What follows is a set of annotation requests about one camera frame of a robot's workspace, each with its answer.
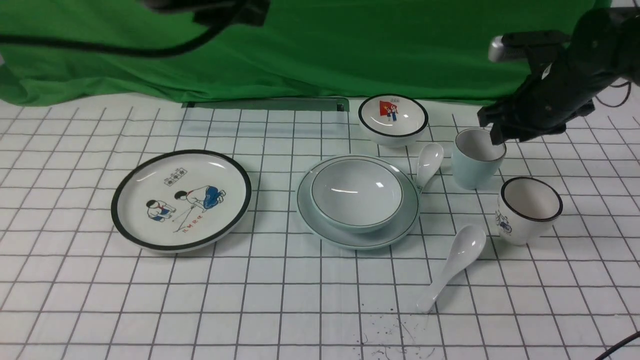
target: light blue cup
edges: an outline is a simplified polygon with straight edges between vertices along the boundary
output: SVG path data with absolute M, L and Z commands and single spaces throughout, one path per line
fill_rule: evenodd
M 486 185 L 498 171 L 507 147 L 494 146 L 489 131 L 466 129 L 456 136 L 451 156 L 451 170 L 456 184 L 466 190 Z

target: black cable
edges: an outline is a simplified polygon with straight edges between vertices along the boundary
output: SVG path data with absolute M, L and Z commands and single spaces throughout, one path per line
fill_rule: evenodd
M 233 23 L 240 11 L 248 4 L 248 2 L 249 0 L 236 1 L 228 12 L 230 16 L 224 18 L 220 23 L 217 23 L 215 26 L 211 26 L 207 31 L 187 42 L 173 47 L 165 47 L 163 49 L 137 49 L 133 47 L 120 47 L 93 42 L 21 35 L 0 35 L 0 44 L 54 47 L 58 49 L 81 50 L 92 53 L 125 55 L 139 58 L 168 58 L 188 53 L 208 43 Z
M 613 345 L 612 347 L 608 348 L 607 351 L 603 352 L 602 355 L 596 357 L 595 360 L 604 360 L 604 359 L 606 359 L 611 354 L 613 354 L 617 349 L 625 346 L 626 344 L 628 344 L 631 341 L 634 341 L 635 339 L 638 339 L 638 338 L 640 338 L 640 331 L 638 331 L 637 333 L 635 333 L 633 335 L 630 335 L 630 336 L 626 337 L 621 342 L 619 342 L 619 343 Z
M 603 104 L 604 106 L 606 106 L 608 108 L 619 108 L 620 106 L 623 106 L 624 104 L 627 103 L 627 100 L 629 100 L 630 96 L 631 96 L 631 82 L 627 83 L 627 95 L 625 96 L 624 100 L 622 100 L 621 103 L 619 103 L 617 105 L 605 104 L 604 102 L 602 102 L 602 100 L 600 100 L 600 98 L 597 95 L 596 95 L 596 100 L 600 104 Z

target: black rim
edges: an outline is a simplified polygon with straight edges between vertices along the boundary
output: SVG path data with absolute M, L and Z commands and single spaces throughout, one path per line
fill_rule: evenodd
M 560 204 L 560 206 L 558 206 L 558 211 L 557 213 L 555 213 L 555 215 L 548 217 L 548 218 L 543 218 L 543 219 L 539 219 L 539 218 L 532 218 L 532 217 L 528 217 L 527 215 L 519 212 L 518 210 L 514 209 L 513 206 L 511 206 L 511 204 L 509 204 L 509 202 L 507 201 L 507 199 L 504 196 L 504 191 L 506 190 L 507 186 L 512 182 L 512 181 L 516 181 L 518 179 L 528 179 L 528 180 L 533 180 L 533 181 L 537 181 L 543 185 L 545 185 L 547 188 L 550 188 L 551 191 L 554 192 L 554 194 L 556 195 L 557 199 L 558 199 L 558 203 Z M 558 192 L 556 191 L 556 189 L 552 188 L 549 184 L 545 183 L 544 181 L 540 181 L 538 179 L 534 179 L 533 177 L 528 177 L 528 176 L 518 176 L 518 177 L 514 177 L 512 179 L 507 180 L 504 184 L 502 184 L 502 189 L 500 189 L 500 197 L 502 197 L 502 201 L 504 202 L 504 204 L 511 209 L 511 211 L 513 211 L 514 213 L 518 214 L 518 216 L 523 217 L 527 220 L 531 220 L 531 221 L 535 221 L 535 222 L 548 222 L 551 221 L 557 217 L 560 216 L 560 214 L 562 213 L 562 209 L 563 209 L 563 203 L 562 203 L 562 198 L 560 198 L 560 194 L 558 194 Z
M 336 162 L 332 163 L 331 165 L 333 165 L 333 164 L 337 164 L 337 163 L 341 163 L 341 162 L 343 162 L 343 161 L 349 161 L 349 159 L 338 160 L 338 161 L 336 161 Z M 396 215 L 396 214 L 397 214 L 397 212 L 398 212 L 398 211 L 400 211 L 400 207 L 402 206 L 402 202 L 403 202 L 403 200 L 404 200 L 404 190 L 402 189 L 402 184 L 401 184 L 401 183 L 400 183 L 400 181 L 397 179 L 397 177 L 396 177 L 396 176 L 395 176 L 391 171 L 387 170 L 387 168 L 382 167 L 380 164 L 376 163 L 375 161 L 371 161 L 371 160 L 362 160 L 362 161 L 367 161 L 367 162 L 369 162 L 369 163 L 376 164 L 377 166 L 379 166 L 379 167 L 381 167 L 381 168 L 385 169 L 385 171 L 387 171 L 389 174 L 391 174 L 391 176 L 393 176 L 393 177 L 394 177 L 394 179 L 396 179 L 396 181 L 398 182 L 398 185 L 400 186 L 400 205 L 397 207 L 397 209 L 394 211 L 394 213 L 393 213 L 393 214 L 389 215 L 389 216 L 388 216 L 388 217 L 386 217 L 384 220 L 380 220 L 379 222 L 376 222 L 375 224 L 371 224 L 371 225 L 352 225 L 352 224 L 347 224 L 347 223 L 345 223 L 345 222 L 341 222 L 340 220 L 336 220 L 336 219 L 334 219 L 334 218 L 330 217 L 330 216 L 329 216 L 329 215 L 327 215 L 327 214 L 325 214 L 325 215 L 326 215 L 328 218 L 330 218 L 331 220 L 333 220 L 333 221 L 335 221 L 335 222 L 337 222 L 337 223 L 339 223 L 339 224 L 346 225 L 346 226 L 353 226 L 353 227 L 359 227 L 359 228 L 363 228 L 363 227 L 374 227 L 374 226 L 376 226 L 376 225 L 379 225 L 379 224 L 381 224 L 381 223 L 384 223 L 384 222 L 388 221 L 388 220 L 389 220 L 389 218 L 392 218 L 394 215 Z M 327 167 L 322 168 L 322 169 L 321 169 L 321 170 L 316 174 L 316 176 L 314 177 L 314 179 L 311 181 L 311 199 L 313 199 L 313 198 L 314 198 L 313 188 L 314 188 L 314 184 L 316 183 L 317 176 L 318 176 L 318 175 L 319 175 L 319 174 L 320 174 L 324 169 L 326 169 Z
M 403 99 L 407 99 L 409 101 L 412 101 L 414 104 L 416 104 L 422 110 L 422 113 L 424 114 L 424 124 L 422 126 L 420 126 L 420 128 L 418 130 L 416 130 L 416 131 L 414 131 L 412 133 L 409 133 L 409 134 L 405 134 L 405 135 L 390 135 L 390 134 L 381 133 L 378 130 L 375 130 L 373 127 L 369 126 L 366 123 L 366 121 L 362 118 L 362 108 L 370 100 L 375 99 L 377 97 L 382 97 L 382 96 L 402 97 Z M 410 99 L 410 98 L 408 98 L 406 96 L 397 95 L 397 94 L 380 94 L 380 95 L 375 95 L 375 96 L 372 96 L 372 97 L 366 99 L 365 101 L 362 102 L 362 104 L 358 108 L 358 118 L 360 118 L 360 122 L 362 123 L 362 125 L 366 126 L 367 129 L 373 131 L 376 134 L 383 135 L 383 136 L 388 136 L 390 138 L 405 138 L 407 136 L 416 135 L 417 133 L 420 133 L 422 130 L 424 130 L 424 128 L 427 127 L 427 125 L 429 124 L 429 114 L 427 114 L 427 111 L 424 109 L 424 107 L 422 105 L 420 105 L 419 102 L 417 102 L 416 100 Z
M 236 217 L 229 223 L 227 224 L 224 228 L 222 228 L 220 231 L 218 231 L 217 233 L 208 236 L 202 240 L 198 240 L 195 241 L 193 243 L 188 243 L 188 244 L 182 244 L 182 245 L 156 245 L 156 244 L 152 244 L 152 243 L 147 243 L 145 241 L 142 241 L 140 239 L 138 239 L 137 237 L 133 236 L 129 231 L 127 231 L 127 229 L 125 229 L 125 227 L 122 225 L 122 222 L 120 221 L 120 217 L 118 216 L 118 201 L 120 200 L 120 194 L 122 193 L 122 190 L 124 189 L 125 185 L 131 180 L 131 178 L 136 175 L 138 172 L 140 172 L 142 169 L 144 169 L 145 167 L 160 161 L 162 159 L 165 158 L 169 158 L 171 156 L 176 156 L 176 155 L 183 155 L 183 154 L 204 154 L 204 155 L 210 155 L 210 156 L 216 156 L 218 158 L 224 159 L 225 161 L 229 162 L 231 165 L 233 165 L 236 170 L 238 170 L 240 172 L 240 174 L 242 175 L 243 179 L 244 179 L 244 187 L 245 187 L 245 191 L 246 191 L 246 197 L 244 198 L 244 203 L 242 205 L 242 208 L 240 209 L 240 212 L 236 215 Z M 113 220 L 113 223 L 116 225 L 116 229 L 118 229 L 118 232 L 120 232 L 120 234 L 122 234 L 122 236 L 124 236 L 125 238 L 127 238 L 128 240 L 132 241 L 133 243 L 135 243 L 136 245 L 140 246 L 140 247 L 144 247 L 147 249 L 152 249 L 152 250 L 158 250 L 158 251 L 180 251 L 180 250 L 185 250 L 185 249 L 192 249 L 192 248 L 196 248 L 202 245 L 205 245 L 206 243 L 215 240 L 216 238 L 218 238 L 220 235 L 226 233 L 229 229 L 231 229 L 233 226 L 235 226 L 240 219 L 242 218 L 242 216 L 244 215 L 244 213 L 246 213 L 246 210 L 249 208 L 249 202 L 251 201 L 251 181 L 249 180 L 249 175 L 246 173 L 246 171 L 242 168 L 242 166 L 240 166 L 240 164 L 238 162 L 236 162 L 235 160 L 233 160 L 232 158 L 229 158 L 227 155 L 224 154 L 220 154 L 218 152 L 214 152 L 214 151 L 207 151 L 207 150 L 180 150 L 180 151 L 174 151 L 174 152 L 169 152 L 167 154 L 164 155 L 160 155 L 157 156 L 151 160 L 148 160 L 146 162 L 144 162 L 142 165 L 136 167 L 132 172 L 130 172 L 123 180 L 122 182 L 120 182 L 120 184 L 118 185 L 118 188 L 116 189 L 116 192 L 113 194 L 113 198 L 111 199 L 111 219 Z

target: tableware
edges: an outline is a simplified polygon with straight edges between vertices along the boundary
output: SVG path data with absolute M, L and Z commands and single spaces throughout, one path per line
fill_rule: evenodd
M 183 150 L 146 161 L 113 195 L 111 218 L 136 245 L 185 252 L 218 241 L 238 224 L 251 199 L 251 182 L 228 156 Z
M 451 156 L 453 179 L 463 189 L 475 190 L 482 187 L 498 171 L 506 154 L 506 145 L 494 146 L 491 143 L 489 131 L 460 131 Z
M 442 268 L 442 272 L 435 277 L 425 294 L 416 304 L 418 311 L 431 312 L 438 296 L 445 286 L 459 272 L 471 265 L 482 253 L 486 245 L 486 234 L 478 225 L 467 225 L 460 229 L 453 239 L 449 257 Z
M 429 180 L 438 172 L 442 164 L 444 149 L 439 143 L 428 143 L 420 151 L 418 156 L 418 176 L 415 179 L 418 191 L 427 185 Z
M 403 189 L 402 205 L 397 215 L 394 216 L 387 225 L 377 231 L 354 234 L 338 229 L 329 224 L 312 203 L 310 189 L 314 176 L 333 162 L 346 159 L 374 161 L 390 169 L 398 181 L 400 181 Z M 411 182 L 411 179 L 390 163 L 368 156 L 337 156 L 314 165 L 300 181 L 296 194 L 296 204 L 302 222 L 312 233 L 328 243 L 353 250 L 378 249 L 401 240 L 412 230 L 420 215 L 419 194 Z
M 331 225 L 351 233 L 389 223 L 402 203 L 400 182 L 388 166 L 365 159 L 334 161 L 311 183 L 311 199 Z
M 422 138 L 429 116 L 422 105 L 402 95 L 376 95 L 358 109 L 360 127 L 378 145 L 406 146 Z
M 532 177 L 514 177 L 502 185 L 495 223 L 503 240 L 525 245 L 551 229 L 562 210 L 562 199 L 551 186 Z

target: cup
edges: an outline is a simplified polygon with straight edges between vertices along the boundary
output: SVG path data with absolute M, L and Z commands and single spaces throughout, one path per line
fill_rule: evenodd
M 491 143 L 489 131 L 460 131 L 456 136 L 451 156 L 453 179 L 461 188 L 475 190 L 489 182 L 500 168 L 506 154 L 506 145 L 494 146 Z
M 502 185 L 495 223 L 503 240 L 522 246 L 551 229 L 562 209 L 562 199 L 551 186 L 532 177 L 514 177 Z

